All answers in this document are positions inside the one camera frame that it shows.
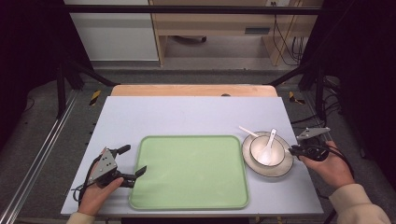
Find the beige sleeve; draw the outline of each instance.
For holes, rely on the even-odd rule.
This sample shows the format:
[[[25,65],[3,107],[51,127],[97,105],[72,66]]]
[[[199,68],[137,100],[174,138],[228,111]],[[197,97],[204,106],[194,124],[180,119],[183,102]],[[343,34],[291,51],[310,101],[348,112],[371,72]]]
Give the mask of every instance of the beige sleeve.
[[[72,214],[66,224],[92,224],[94,221],[95,217],[76,212]]]
[[[338,224],[343,223],[390,223],[384,210],[372,204],[364,188],[351,184],[337,189],[330,196],[332,206],[338,214]]]

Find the spoon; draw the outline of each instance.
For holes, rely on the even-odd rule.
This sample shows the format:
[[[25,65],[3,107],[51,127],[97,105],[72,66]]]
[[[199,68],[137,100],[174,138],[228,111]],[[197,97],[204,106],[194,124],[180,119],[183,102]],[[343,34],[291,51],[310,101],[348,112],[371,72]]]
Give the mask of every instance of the spoon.
[[[246,128],[244,128],[244,127],[239,126],[239,128],[240,128],[242,131],[244,131],[244,132],[246,132],[246,133],[249,133],[249,134],[252,135],[253,137],[258,137],[258,136],[259,136],[258,134],[254,133],[254,132],[252,132],[252,131],[249,131],[248,129],[246,129]]]
[[[259,163],[263,165],[270,165],[272,162],[272,144],[274,142],[275,135],[276,129],[273,129],[267,145],[262,149],[262,154],[259,156]]]

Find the gray floor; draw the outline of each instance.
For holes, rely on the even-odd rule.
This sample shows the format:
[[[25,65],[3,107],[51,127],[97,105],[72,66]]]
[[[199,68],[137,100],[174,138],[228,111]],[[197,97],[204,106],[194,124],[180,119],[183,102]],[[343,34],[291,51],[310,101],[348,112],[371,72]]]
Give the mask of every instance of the gray floor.
[[[293,66],[271,65],[259,37],[222,37],[209,36],[205,43],[197,40],[171,38],[166,51],[163,67],[153,63],[108,63],[98,66],[97,72],[104,77],[121,83],[234,83],[263,84],[286,74]],[[77,96],[70,115],[59,134],[53,136],[53,145],[46,154],[39,171],[28,182],[33,186],[26,188],[26,174],[31,172],[31,165],[36,164],[35,157],[42,152],[43,144],[56,123],[57,99],[56,83],[50,82],[30,92],[27,111],[5,148],[0,152],[0,209],[5,211],[14,195],[24,189],[21,207],[17,207],[16,223],[65,223],[67,217],[60,215],[64,203],[64,193],[70,188],[74,174],[78,169],[91,132],[97,121],[106,96],[111,88],[105,87],[91,78],[83,76],[86,84],[82,91],[70,91],[70,96]],[[299,92],[295,83],[298,77],[288,80],[277,87],[277,92],[284,100],[290,121],[310,117],[313,112],[309,104],[300,105],[290,102],[289,92],[293,91],[297,99],[312,101],[312,93]],[[95,105],[89,105],[94,91],[101,95]],[[327,105],[335,102],[329,98]],[[293,125],[296,134],[305,127],[318,125],[314,119]],[[349,158],[356,173],[356,179],[366,188],[372,201],[396,220],[396,193],[382,175],[374,161],[362,159],[359,145],[355,141],[347,122],[342,115],[334,111],[328,115],[327,126],[331,138]],[[330,195],[332,189],[314,173],[311,173],[314,185],[321,194]],[[283,217],[287,223],[321,223],[330,213],[332,207],[322,200],[325,211],[323,216]],[[276,223],[268,218],[263,223]]]

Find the green tray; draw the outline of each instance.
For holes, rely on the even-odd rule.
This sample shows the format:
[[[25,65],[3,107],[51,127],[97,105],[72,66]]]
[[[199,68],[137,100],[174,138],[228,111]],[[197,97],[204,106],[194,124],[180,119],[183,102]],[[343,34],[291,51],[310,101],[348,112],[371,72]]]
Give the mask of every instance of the green tray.
[[[241,145],[231,135],[147,136],[129,197],[135,209],[243,208],[248,186]]]

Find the person's left hand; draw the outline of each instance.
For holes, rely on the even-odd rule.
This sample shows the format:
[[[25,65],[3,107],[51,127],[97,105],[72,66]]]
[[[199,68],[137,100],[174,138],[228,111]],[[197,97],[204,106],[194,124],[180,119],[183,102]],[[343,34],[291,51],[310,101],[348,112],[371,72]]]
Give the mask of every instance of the person's left hand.
[[[92,184],[85,190],[82,196],[78,212],[95,217],[108,196],[122,184],[123,178],[113,180],[103,189]]]

